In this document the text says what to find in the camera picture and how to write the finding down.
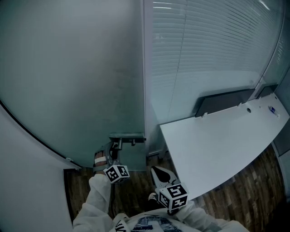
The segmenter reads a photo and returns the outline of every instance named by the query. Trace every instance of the cable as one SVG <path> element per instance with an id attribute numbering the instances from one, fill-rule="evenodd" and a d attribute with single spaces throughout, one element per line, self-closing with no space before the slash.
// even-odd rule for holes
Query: cable
<path id="1" fill-rule="evenodd" d="M 114 143 L 112 143 L 111 147 L 110 147 L 110 150 L 109 150 L 109 155 L 110 157 L 112 158 L 112 155 L 111 155 L 111 152 L 113 152 L 113 146 L 114 146 Z"/>
<path id="2" fill-rule="evenodd" d="M 112 189 L 111 189 L 111 213 L 112 213 L 112 218 L 115 218 L 114 210 L 113 210 L 113 204 L 115 201 L 115 185 L 112 184 Z"/>

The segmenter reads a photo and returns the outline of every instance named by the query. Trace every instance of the fiducial marker cube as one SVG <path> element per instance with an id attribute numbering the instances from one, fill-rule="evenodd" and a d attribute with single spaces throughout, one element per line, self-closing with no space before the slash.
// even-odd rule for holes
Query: fiducial marker cube
<path id="1" fill-rule="evenodd" d="M 123 182 L 130 177 L 128 168 L 124 165 L 113 165 L 110 168 L 104 169 L 104 173 L 112 184 Z"/>
<path id="2" fill-rule="evenodd" d="M 167 209 L 174 210 L 187 204 L 188 190 L 184 183 L 159 190 L 158 201 Z"/>

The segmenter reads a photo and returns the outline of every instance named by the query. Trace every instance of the white wall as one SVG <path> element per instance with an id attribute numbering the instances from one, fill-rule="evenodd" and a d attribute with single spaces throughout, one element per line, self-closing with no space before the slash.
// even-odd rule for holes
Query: white wall
<path id="1" fill-rule="evenodd" d="M 288 111 L 288 113 L 290 113 L 290 71 L 289 70 L 275 93 L 279 97 L 285 109 Z M 274 139 L 279 155 L 284 154 L 286 151 L 290 149 L 289 141 L 290 141 L 290 121 L 286 123 L 284 128 Z"/>
<path id="2" fill-rule="evenodd" d="M 286 152 L 282 156 L 279 156 L 279 152 L 277 150 L 276 144 L 274 142 L 271 143 L 273 149 L 275 151 L 276 157 L 278 159 L 278 163 L 281 169 L 283 182 L 285 186 L 285 194 L 287 201 L 290 202 L 290 151 Z"/>
<path id="3" fill-rule="evenodd" d="M 72 231 L 63 169 L 73 168 L 0 107 L 0 230 Z"/>

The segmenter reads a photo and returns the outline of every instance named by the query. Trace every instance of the frosted glass wall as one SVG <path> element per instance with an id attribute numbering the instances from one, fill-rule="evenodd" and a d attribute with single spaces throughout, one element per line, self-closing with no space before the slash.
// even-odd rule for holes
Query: frosted glass wall
<path id="1" fill-rule="evenodd" d="M 2 0 L 0 30 L 0 99 L 47 145 L 92 167 L 109 133 L 144 132 L 140 0 Z"/>
<path id="2" fill-rule="evenodd" d="M 285 2 L 285 16 L 280 39 L 273 58 L 267 68 L 264 80 L 267 83 L 280 83 L 290 65 L 290 3 Z"/>
<path id="3" fill-rule="evenodd" d="M 276 94 L 290 114 L 290 72 L 286 74 L 282 83 L 276 90 Z M 283 155 L 290 150 L 290 121 L 286 123 L 281 132 L 274 139 L 279 155 Z"/>
<path id="4" fill-rule="evenodd" d="M 152 105 L 159 123 L 202 96 L 255 88 L 276 47 L 282 0 L 154 1 Z"/>

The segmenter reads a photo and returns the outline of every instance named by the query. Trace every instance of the wooden floor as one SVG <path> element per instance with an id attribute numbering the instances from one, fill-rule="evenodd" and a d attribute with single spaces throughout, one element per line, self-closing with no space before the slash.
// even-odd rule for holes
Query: wooden floor
<path id="1" fill-rule="evenodd" d="M 147 211 L 148 195 L 154 191 L 149 170 L 157 165 L 175 172 L 167 154 L 163 160 L 152 157 L 147 160 L 147 172 L 130 172 L 130 179 L 112 189 L 109 214 L 114 217 L 124 212 L 129 217 Z M 89 192 L 88 180 L 92 170 L 66 170 L 65 183 L 68 207 L 72 220 L 82 208 Z M 197 207 L 202 207 L 215 218 L 237 220 L 251 232 L 271 231 L 273 217 L 285 208 L 285 190 L 276 160 L 270 145 L 241 172 L 215 189 L 194 199 Z"/>

